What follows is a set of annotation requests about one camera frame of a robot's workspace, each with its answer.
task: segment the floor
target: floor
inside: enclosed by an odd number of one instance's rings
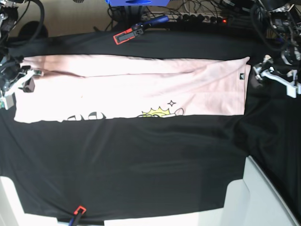
[[[50,36],[93,32],[93,26],[96,26],[99,30],[104,30],[111,21],[107,14],[108,4],[105,0],[85,0],[80,4],[75,3],[72,0],[41,1],[45,8],[45,25]],[[182,3],[182,0],[175,0],[170,2],[168,7],[178,8]],[[187,9],[193,10],[192,4],[191,8],[189,7],[189,4],[186,5]],[[211,10],[213,9],[208,2],[205,2],[204,5]],[[24,12],[26,6],[27,3],[19,5],[19,15]],[[150,7],[150,9],[157,12],[166,10],[158,7]],[[39,18],[39,8],[34,3],[31,3],[28,12],[11,32],[11,36],[17,36],[20,28],[25,23],[32,20],[39,20]]]

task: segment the pink t-shirt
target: pink t-shirt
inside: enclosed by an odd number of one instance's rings
[[[249,58],[35,56],[35,91],[16,92],[18,122],[244,114]]]

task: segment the black cloth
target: black cloth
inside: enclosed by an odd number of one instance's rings
[[[112,33],[37,40],[14,55],[116,54],[150,58],[262,60],[251,40],[150,32],[116,46]],[[244,116],[177,116],[100,121],[13,121],[0,111],[0,174],[10,177],[27,213],[86,219],[140,218],[223,207],[230,181],[251,154],[301,217],[300,99],[271,82],[248,87]]]

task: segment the clamp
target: clamp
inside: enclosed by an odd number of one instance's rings
[[[77,226],[79,223],[79,220],[81,217],[84,215],[84,213],[87,211],[87,209],[83,206],[79,206],[75,211],[74,211],[74,217],[71,219],[69,222],[69,226]]]
[[[131,28],[127,29],[126,31],[114,35],[113,36],[114,41],[117,45],[120,45],[120,44],[122,44],[126,41],[129,41],[135,37],[143,35],[144,31],[147,28],[150,28],[156,24],[165,23],[167,21],[169,21],[168,16],[159,16],[152,20],[148,20],[144,23],[135,24]]]
[[[263,78],[274,80],[286,86],[286,94],[289,97],[297,98],[297,94],[301,95],[301,84],[298,82],[298,66],[276,65],[271,56],[266,55],[263,62],[255,65],[253,70],[259,82],[263,82]],[[289,82],[280,77],[278,70],[289,70],[286,76],[293,77],[293,81]]]

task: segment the sparkle graphic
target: sparkle graphic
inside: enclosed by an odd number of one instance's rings
[[[173,101],[171,100],[170,103],[168,103],[168,104],[171,105],[171,106],[173,106],[173,105],[175,105],[176,103],[173,102]]]

